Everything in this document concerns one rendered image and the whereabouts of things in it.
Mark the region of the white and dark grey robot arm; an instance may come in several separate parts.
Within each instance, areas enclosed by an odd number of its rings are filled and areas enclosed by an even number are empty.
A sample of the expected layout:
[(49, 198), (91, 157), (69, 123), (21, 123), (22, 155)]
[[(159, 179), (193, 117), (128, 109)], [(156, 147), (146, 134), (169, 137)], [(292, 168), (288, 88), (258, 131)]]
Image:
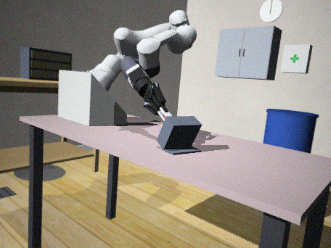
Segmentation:
[(181, 10), (170, 15), (169, 23), (143, 31), (119, 28), (114, 32), (118, 54), (107, 55), (101, 64), (87, 72), (92, 73), (108, 92), (122, 71), (136, 91), (134, 84), (139, 78), (150, 79), (160, 72), (159, 55), (162, 45), (166, 44), (168, 50), (174, 54), (181, 54), (192, 47), (196, 38), (197, 31), (189, 24), (187, 13)]

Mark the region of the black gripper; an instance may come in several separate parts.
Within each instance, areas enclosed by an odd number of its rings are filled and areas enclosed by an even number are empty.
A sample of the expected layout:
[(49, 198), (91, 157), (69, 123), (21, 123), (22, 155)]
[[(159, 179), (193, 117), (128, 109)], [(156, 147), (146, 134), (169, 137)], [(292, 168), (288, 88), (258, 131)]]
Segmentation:
[(166, 100), (160, 90), (159, 83), (152, 83), (149, 78), (141, 77), (135, 82), (134, 88), (145, 101), (143, 108), (147, 108), (154, 115), (161, 116), (163, 121), (166, 116), (172, 116), (165, 107)]

